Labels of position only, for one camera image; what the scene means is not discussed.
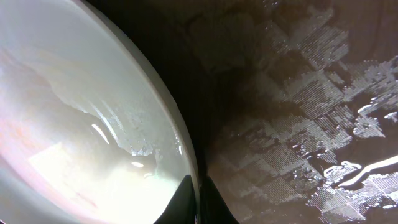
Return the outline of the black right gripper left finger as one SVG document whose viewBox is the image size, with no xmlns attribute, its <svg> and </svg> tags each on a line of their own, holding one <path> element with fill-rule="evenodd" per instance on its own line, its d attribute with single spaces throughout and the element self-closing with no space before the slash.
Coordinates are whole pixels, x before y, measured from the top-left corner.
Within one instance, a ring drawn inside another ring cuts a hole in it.
<svg viewBox="0 0 398 224">
<path fill-rule="evenodd" d="M 196 199 L 192 178 L 186 175 L 154 224 L 195 224 Z"/>
</svg>

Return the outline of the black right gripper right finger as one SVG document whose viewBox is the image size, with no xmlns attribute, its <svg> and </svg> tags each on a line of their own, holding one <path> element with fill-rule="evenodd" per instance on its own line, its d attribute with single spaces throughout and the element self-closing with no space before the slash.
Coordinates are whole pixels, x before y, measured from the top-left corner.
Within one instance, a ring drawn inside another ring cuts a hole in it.
<svg viewBox="0 0 398 224">
<path fill-rule="evenodd" d="M 200 214 L 203 224 L 239 224 L 208 176 L 200 187 Z"/>
</svg>

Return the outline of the pale grey stained plate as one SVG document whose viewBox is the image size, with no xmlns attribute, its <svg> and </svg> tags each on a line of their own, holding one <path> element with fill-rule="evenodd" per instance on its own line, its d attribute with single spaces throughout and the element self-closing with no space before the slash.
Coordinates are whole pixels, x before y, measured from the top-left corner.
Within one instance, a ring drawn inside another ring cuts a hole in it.
<svg viewBox="0 0 398 224">
<path fill-rule="evenodd" d="M 154 223 L 196 160 L 134 43 L 85 1 L 1 2 L 1 222 Z"/>
</svg>

